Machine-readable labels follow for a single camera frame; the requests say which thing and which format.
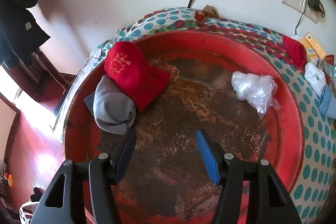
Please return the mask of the plain red sock bundle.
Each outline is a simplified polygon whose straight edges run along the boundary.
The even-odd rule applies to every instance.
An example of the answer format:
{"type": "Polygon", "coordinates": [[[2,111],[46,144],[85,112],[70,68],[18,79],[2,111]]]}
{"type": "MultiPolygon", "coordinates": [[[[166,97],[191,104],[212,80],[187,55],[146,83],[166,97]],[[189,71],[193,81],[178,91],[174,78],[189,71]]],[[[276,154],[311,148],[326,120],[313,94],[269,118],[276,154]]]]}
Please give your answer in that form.
{"type": "Polygon", "coordinates": [[[294,65],[303,67],[306,64],[306,50],[305,47],[297,40],[288,36],[282,37],[286,54],[291,58],[294,65]]]}

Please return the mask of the clear plastic bag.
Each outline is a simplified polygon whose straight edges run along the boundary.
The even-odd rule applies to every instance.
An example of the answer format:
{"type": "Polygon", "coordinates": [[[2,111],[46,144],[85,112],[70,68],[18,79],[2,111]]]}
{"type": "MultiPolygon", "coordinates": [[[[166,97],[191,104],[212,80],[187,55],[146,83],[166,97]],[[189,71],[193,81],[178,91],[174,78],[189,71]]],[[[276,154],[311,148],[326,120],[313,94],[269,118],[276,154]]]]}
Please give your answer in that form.
{"type": "Polygon", "coordinates": [[[236,96],[241,101],[247,101],[256,109],[262,119],[270,107],[279,110],[282,106],[274,97],[278,85],[272,76],[258,76],[252,73],[235,71],[232,73],[231,85],[236,96]]]}

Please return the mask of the red embroidered sock bundle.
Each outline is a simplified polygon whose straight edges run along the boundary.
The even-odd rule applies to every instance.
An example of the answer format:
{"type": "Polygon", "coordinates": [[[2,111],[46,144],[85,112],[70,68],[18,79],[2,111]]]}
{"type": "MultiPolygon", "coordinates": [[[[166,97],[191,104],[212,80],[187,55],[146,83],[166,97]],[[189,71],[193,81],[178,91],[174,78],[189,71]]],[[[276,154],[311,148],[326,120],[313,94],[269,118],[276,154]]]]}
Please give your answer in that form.
{"type": "Polygon", "coordinates": [[[150,65],[132,42],[116,42],[104,61],[104,71],[143,111],[169,83],[169,73],[150,65]]]}

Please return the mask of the yellow white medicine box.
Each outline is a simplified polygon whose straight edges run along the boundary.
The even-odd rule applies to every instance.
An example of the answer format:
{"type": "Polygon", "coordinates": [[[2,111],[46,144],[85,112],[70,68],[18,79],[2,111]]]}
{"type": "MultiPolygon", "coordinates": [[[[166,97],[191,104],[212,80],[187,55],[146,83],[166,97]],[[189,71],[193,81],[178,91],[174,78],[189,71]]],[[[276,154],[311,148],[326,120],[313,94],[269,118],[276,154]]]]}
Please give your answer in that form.
{"type": "Polygon", "coordinates": [[[306,50],[306,59],[308,63],[313,63],[315,66],[318,65],[319,57],[313,47],[309,44],[309,42],[305,38],[301,38],[298,40],[306,50]]]}

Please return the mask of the grey blue sock bundle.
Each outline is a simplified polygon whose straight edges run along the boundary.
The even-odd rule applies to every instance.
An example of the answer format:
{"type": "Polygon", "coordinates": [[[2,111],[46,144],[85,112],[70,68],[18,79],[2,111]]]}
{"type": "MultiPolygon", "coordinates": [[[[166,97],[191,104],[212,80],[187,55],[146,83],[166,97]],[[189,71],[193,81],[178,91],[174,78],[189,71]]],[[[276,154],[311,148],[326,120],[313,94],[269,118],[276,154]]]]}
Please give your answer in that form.
{"type": "Polygon", "coordinates": [[[95,91],[83,99],[98,127],[112,134],[123,135],[134,123],[136,107],[107,76],[103,75],[95,91]]]}

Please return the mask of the white sock bundle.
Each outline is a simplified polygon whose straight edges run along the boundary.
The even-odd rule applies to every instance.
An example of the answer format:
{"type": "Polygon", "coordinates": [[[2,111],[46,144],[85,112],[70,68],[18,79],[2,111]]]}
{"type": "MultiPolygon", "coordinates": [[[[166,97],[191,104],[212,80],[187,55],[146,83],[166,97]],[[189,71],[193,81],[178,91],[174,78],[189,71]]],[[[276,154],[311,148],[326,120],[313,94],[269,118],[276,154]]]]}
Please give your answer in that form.
{"type": "Polygon", "coordinates": [[[326,78],[324,72],[319,69],[314,63],[307,63],[305,65],[304,76],[311,88],[320,97],[324,87],[326,86],[326,78]]]}

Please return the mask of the red Marubi box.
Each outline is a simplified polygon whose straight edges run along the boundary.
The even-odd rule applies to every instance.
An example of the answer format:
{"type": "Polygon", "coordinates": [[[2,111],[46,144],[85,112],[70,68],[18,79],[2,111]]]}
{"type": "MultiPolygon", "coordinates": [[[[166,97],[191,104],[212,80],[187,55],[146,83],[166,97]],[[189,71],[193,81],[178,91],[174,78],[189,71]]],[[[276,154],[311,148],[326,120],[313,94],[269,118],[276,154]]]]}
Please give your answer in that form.
{"type": "Polygon", "coordinates": [[[334,55],[327,55],[327,56],[325,57],[325,60],[326,60],[326,62],[327,62],[328,64],[330,64],[330,65],[334,65],[334,63],[335,63],[335,56],[334,56],[334,55]]]}

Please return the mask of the black power adapter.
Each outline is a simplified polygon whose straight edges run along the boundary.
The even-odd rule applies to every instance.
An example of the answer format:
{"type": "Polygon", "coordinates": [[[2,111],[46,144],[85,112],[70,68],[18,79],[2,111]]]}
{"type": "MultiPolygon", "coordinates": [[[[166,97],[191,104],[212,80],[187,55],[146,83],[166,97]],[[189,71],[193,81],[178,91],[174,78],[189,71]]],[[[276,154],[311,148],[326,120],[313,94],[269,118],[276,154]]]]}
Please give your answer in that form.
{"type": "Polygon", "coordinates": [[[320,12],[323,18],[325,17],[325,9],[321,0],[307,0],[307,5],[315,12],[320,12]]]}

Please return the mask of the black hanging coat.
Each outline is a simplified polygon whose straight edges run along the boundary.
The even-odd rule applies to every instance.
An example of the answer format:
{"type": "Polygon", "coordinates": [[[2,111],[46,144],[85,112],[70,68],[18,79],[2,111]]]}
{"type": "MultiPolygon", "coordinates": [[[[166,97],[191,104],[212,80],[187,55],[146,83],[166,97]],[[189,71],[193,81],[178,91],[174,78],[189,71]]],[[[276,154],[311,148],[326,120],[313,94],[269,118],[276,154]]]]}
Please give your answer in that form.
{"type": "Polygon", "coordinates": [[[38,0],[1,0],[1,64],[11,69],[33,62],[32,53],[50,36],[37,24],[29,9],[38,0]]]}

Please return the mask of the small red candy wrapper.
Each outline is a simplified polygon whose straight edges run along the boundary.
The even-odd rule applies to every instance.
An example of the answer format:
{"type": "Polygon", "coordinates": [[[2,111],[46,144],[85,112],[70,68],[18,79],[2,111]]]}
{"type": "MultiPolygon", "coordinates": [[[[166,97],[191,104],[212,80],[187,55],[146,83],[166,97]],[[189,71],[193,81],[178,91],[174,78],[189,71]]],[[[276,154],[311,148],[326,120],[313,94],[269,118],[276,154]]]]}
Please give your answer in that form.
{"type": "Polygon", "coordinates": [[[204,23],[206,21],[206,13],[203,10],[198,10],[195,13],[195,19],[201,23],[204,23]]]}

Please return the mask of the light blue sock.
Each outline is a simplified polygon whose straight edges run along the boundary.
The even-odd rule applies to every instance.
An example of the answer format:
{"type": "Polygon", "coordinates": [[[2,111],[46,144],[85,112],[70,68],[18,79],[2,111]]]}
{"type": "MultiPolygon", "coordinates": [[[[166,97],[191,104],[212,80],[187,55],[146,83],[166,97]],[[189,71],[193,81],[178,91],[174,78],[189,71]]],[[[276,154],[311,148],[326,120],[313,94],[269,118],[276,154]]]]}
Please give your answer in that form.
{"type": "Polygon", "coordinates": [[[336,118],[336,99],[328,85],[324,86],[322,90],[318,110],[328,118],[336,118]]]}

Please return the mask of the polka dot bed sheet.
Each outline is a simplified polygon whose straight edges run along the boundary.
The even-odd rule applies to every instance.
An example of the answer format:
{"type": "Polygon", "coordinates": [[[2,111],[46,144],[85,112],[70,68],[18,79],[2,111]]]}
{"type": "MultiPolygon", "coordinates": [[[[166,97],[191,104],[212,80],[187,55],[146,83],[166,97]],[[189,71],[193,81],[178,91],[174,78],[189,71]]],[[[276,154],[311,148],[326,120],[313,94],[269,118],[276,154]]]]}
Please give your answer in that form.
{"type": "Polygon", "coordinates": [[[132,41],[159,32],[210,27],[225,37],[243,44],[267,58],[294,95],[303,121],[303,166],[290,196],[302,223],[314,223],[327,207],[327,198],[335,182],[335,127],[333,120],[318,111],[318,96],[285,53],[283,35],[257,24],[226,18],[210,18],[204,23],[195,19],[195,9],[165,8],[144,15],[134,24],[118,30],[117,35],[90,53],[86,64],[95,68],[117,41],[132,41]]]}

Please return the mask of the yellow medicine box cartoon face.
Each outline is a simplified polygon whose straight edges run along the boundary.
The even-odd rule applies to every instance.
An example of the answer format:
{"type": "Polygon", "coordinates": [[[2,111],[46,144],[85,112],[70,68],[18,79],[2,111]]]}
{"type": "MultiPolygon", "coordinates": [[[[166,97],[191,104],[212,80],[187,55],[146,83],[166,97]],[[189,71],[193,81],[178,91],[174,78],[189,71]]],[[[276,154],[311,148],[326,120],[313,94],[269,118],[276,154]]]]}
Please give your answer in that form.
{"type": "Polygon", "coordinates": [[[308,43],[314,49],[315,53],[318,55],[320,60],[323,60],[327,56],[327,54],[324,51],[324,49],[322,48],[322,46],[319,44],[319,42],[317,42],[316,38],[310,32],[308,32],[305,35],[305,39],[308,41],[308,43]]]}

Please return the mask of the round red metal tray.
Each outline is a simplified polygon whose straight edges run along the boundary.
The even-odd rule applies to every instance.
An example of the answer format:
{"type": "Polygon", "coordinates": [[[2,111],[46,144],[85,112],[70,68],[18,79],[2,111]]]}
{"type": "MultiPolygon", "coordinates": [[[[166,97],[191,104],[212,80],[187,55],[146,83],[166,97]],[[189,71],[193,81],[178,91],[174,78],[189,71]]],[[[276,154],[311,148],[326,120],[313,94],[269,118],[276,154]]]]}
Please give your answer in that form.
{"type": "Polygon", "coordinates": [[[210,223],[221,188],[209,179],[196,144],[210,139],[239,159],[267,159],[291,191],[303,162],[298,104],[264,53],[220,35],[166,32],[136,41],[169,84],[135,116],[137,142],[125,177],[112,188],[123,223],[210,223]],[[232,73],[273,77],[279,109],[264,117],[237,98],[232,73]]]}

